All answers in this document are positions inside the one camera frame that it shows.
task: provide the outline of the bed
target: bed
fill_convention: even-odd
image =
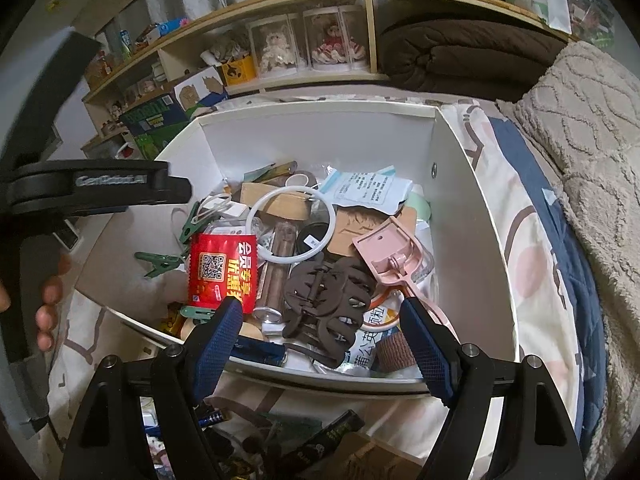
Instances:
[[[413,100],[438,104],[455,131],[485,193],[508,263],[520,333],[520,356],[542,357],[561,393],[583,452],[604,402],[604,338],[600,303],[584,251],[576,242],[558,200],[553,200],[535,150],[494,103],[446,94],[399,91],[382,86],[289,89],[236,98],[221,108],[259,105],[262,100],[318,99]],[[75,410],[95,365],[111,352],[125,359],[157,349],[76,293],[68,301],[50,375],[52,419],[68,434]],[[364,399],[307,390],[282,389],[223,374],[218,399],[233,399],[252,413],[310,416],[328,423],[346,409],[366,421],[370,436],[426,459],[447,410],[431,397]],[[488,467],[499,422],[500,403],[492,404],[474,467],[480,478]],[[51,465],[59,459],[47,439],[40,443]]]

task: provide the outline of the green clothespin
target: green clothespin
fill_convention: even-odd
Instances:
[[[180,309],[180,314],[191,319],[208,321],[216,313],[212,308],[200,308],[198,306],[185,305]]]
[[[145,278],[155,278],[169,270],[177,269],[184,263],[184,260],[180,256],[168,256],[167,254],[137,252],[134,253],[133,256],[137,260],[149,262],[154,266],[152,270],[145,274]]]
[[[203,219],[194,223],[193,219],[198,214],[199,208],[200,208],[200,201],[196,200],[196,202],[194,202],[193,204],[193,207],[191,208],[191,213],[189,213],[189,217],[187,218],[187,221],[184,223],[182,232],[180,233],[180,243],[183,245],[186,245],[194,234],[201,231],[205,225],[209,224],[213,220],[213,218],[209,216],[209,217],[204,217]]]

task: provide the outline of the metal screw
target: metal screw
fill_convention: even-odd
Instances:
[[[164,351],[169,357],[178,357],[182,353],[182,345],[172,344]]]
[[[105,368],[112,368],[116,365],[117,362],[118,362],[118,356],[107,355],[107,357],[105,357],[102,360],[102,366],[104,366]]]
[[[473,343],[464,343],[462,345],[462,351],[469,357],[476,357],[480,353],[480,349]]]
[[[527,364],[531,368],[540,368],[542,366],[542,359],[540,359],[537,355],[530,355],[527,357]]]

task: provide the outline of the folded blanket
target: folded blanket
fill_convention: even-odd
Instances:
[[[564,46],[503,23],[431,20],[386,30],[378,40],[378,56],[399,88],[515,101]]]
[[[587,43],[567,46],[502,113],[541,146],[602,304],[607,395],[585,461],[604,478],[640,423],[640,81]]]

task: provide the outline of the brown blanket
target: brown blanket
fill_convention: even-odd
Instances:
[[[382,70],[399,88],[517,101],[565,43],[540,32],[481,20],[431,20],[385,31]]]

